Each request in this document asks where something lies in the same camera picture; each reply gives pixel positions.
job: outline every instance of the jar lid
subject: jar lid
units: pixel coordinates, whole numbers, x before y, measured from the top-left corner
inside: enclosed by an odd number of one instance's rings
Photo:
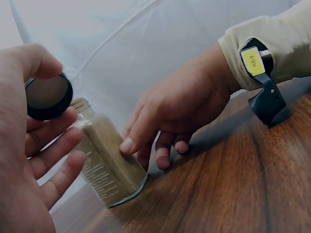
[[[30,79],[25,83],[27,113],[35,120],[60,117],[70,106],[73,89],[64,73],[51,79]]]

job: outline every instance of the wooden table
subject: wooden table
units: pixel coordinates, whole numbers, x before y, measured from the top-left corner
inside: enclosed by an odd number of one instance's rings
[[[311,232],[311,78],[280,90],[285,122],[268,129],[241,94],[134,200],[107,210],[86,186],[53,213],[57,232]]]

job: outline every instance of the glass jar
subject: glass jar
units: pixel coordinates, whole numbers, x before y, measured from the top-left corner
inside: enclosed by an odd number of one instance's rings
[[[94,113],[84,98],[73,100],[78,112],[74,126],[83,139],[74,150],[86,155],[82,176],[97,196],[111,208],[135,197],[143,188],[147,173],[133,155],[122,155],[122,138],[111,120]]]

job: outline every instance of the yellow label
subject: yellow label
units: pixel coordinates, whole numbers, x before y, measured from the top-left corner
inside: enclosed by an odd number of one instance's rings
[[[241,52],[247,71],[254,77],[266,72],[257,47]]]

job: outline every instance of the sleeve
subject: sleeve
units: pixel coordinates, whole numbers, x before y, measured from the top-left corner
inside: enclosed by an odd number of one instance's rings
[[[311,76],[311,0],[302,0],[275,17],[257,17],[226,30],[218,42],[226,61],[243,89],[260,88],[242,64],[240,50],[256,38],[271,52],[271,78],[281,83],[293,77]]]

